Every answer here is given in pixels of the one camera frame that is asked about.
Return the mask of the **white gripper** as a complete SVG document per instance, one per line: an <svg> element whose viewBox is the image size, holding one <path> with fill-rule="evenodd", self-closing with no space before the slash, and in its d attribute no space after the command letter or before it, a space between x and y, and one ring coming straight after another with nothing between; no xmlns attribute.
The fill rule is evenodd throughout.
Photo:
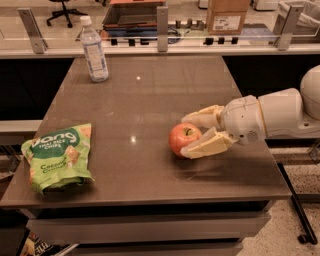
<svg viewBox="0 0 320 256"><path fill-rule="evenodd" d="M221 118L226 130L222 132L217 130L222 128ZM190 113L181 122L210 128L199 140L180 150L181 155L189 159L223 153L237 141L247 145L266 138L260 104L252 95L234 99L225 107L212 105Z"/></svg>

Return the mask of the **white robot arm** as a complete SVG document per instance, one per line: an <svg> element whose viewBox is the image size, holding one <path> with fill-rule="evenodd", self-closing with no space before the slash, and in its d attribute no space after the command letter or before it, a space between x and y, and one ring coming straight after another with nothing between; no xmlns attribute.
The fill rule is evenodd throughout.
<svg viewBox="0 0 320 256"><path fill-rule="evenodd" d="M233 144L248 145L270 137L317 138L320 136L320 66L311 68L300 88L212 105L182 118L203 127L201 138L181 149L190 159L216 155Z"/></svg>

